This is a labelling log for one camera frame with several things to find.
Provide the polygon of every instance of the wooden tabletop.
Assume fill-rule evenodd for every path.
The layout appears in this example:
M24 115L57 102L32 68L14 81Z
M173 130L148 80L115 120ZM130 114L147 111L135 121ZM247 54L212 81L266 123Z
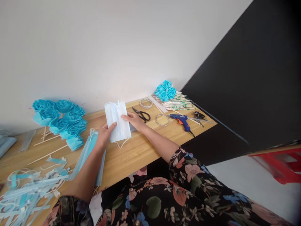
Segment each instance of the wooden tabletop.
M182 145L193 138L193 136L190 133L184 131L184 127L182 125L179 125L178 121L175 119L170 119L170 123L168 126L164 126L164 127L159 126L156 123L155 118L158 114L160 114L160 112L155 105L153 105L149 109L142 108L140 106L140 100L136 100L127 103L126 107L128 111L133 111L132 107L134 107L137 110L147 112L150 115L151 119L146 124L152 129L154 129L155 131L157 131L162 136L167 137L168 139L174 141L178 145ZM187 115L188 117L193 118L194 111L195 110L182 110L179 112L184 115ZM165 113L165 115L169 115L169 114L175 114L175 113L173 111L168 111L167 113ZM213 121L207 115L206 118L209 121ZM97 130L99 126L107 122L104 110L89 115L85 115L84 119L88 121L87 129L81 134L84 141L87 140L87 137L90 133L90 128L94 128L95 130ZM202 122L203 125L205 126L203 128L200 125L190 120L188 120L187 122L191 128L191 131L194 133L195 136L201 134L202 132L216 125L207 122L204 123ZM61 140L60 137L57 137L45 143L34 146L35 144L42 141L41 138L43 133L44 133L44 128L38 129L36 135L32 139L29 149L26 152L22 152L22 153L18 153L18 150L21 147L23 137L25 135L22 134L16 137L18 141L0 159L0 183L5 184L7 177L15 170L19 170L21 168L29 168L31 170L41 171L40 167L45 169L53 165L53 163L46 162L47 158L43 158L31 165L28 165L34 160L39 159L40 157L49 154L66 145L66 140ZM45 139L49 139L52 137L54 137L54 135L48 135ZM71 152L69 147L65 147L59 150L58 152L52 154L51 156L57 159L61 157L65 157L68 161L68 164L66 165L65 168L70 167L71 169L74 169L79 159L79 156L81 154L82 148L75 152ZM122 180L123 178L127 177L133 172L155 161L159 157L160 157L159 154L152 146L152 144L147 140L147 138L143 134L141 134L138 131L132 132L132 137L123 145L121 149L118 148L117 144L110 143L107 147L107 153L105 157L102 184L99 187L98 191L101 191L104 188L117 183L118 181ZM43 172L46 173L52 169L53 168L50 168L49 170L45 170ZM68 183L69 183L68 181L64 183L64 185L60 189L60 192L66 189ZM0 192L0 195L3 195L7 190L8 188L7 186L5 186ZM53 198L53 200L51 200L49 204L52 204L53 206L56 202L57 199ZM42 225L43 221L48 216L50 210L51 209L43 210L41 214L37 217L33 225Z

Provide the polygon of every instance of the floral dress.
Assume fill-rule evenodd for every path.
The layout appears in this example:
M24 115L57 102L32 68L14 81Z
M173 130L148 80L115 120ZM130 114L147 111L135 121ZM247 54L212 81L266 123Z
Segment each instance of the floral dress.
M192 154L179 148L169 162L170 180L141 176L103 211L97 226L291 225L226 187ZM44 226L93 226L89 204L60 197Z

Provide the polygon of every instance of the red plastic chair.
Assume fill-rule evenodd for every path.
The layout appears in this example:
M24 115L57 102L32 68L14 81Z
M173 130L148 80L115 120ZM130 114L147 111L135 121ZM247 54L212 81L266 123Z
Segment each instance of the red plastic chair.
M261 164L265 169L267 169L273 177L280 183L301 183L301 175L295 172L301 172L301 156L298 154L301 153L301 148L270 152L264 154L250 155L250 157L255 157L254 159ZM287 154L293 157L295 162L284 162L276 158L277 155ZM268 163L272 168L263 165L256 156L261 157L266 163Z

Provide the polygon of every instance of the roll of tape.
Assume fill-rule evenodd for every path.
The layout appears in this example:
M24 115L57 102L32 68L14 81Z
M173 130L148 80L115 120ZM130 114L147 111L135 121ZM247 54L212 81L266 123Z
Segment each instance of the roll of tape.
M148 101L148 102L150 102L151 104L150 104L149 106L144 106L144 105L142 104L143 101ZM142 99L142 100L140 101L140 106L143 107L143 108L151 108L152 105L153 105L153 102L152 102L150 99L145 98L145 99Z
M158 116L160 116L160 115L163 115L163 114L158 114L157 116L156 116L156 123L159 125L159 126L167 126L168 124L169 124L169 117L168 116L166 116L166 115L163 115L163 116L165 116L166 118L167 118L167 120L168 120L168 123L167 124L165 124L165 125L161 125L160 123L158 123L158 121L157 121L157 117Z

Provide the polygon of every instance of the finger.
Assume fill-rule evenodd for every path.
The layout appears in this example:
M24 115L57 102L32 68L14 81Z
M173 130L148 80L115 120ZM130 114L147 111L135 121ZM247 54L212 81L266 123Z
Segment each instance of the finger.
M113 129L115 129L115 127L117 126L117 122L114 122L109 128L108 128L108 132L111 133L113 131Z
M104 128L104 129L108 129L108 124L105 123L105 124L103 124L101 127Z
M127 115L122 115L121 117L122 117L124 120L129 121L129 122L130 122L131 119L132 119L130 116L127 116Z
M133 118L135 115L137 115L137 113L135 112L131 112L131 111L128 111L128 116L130 116L131 118Z

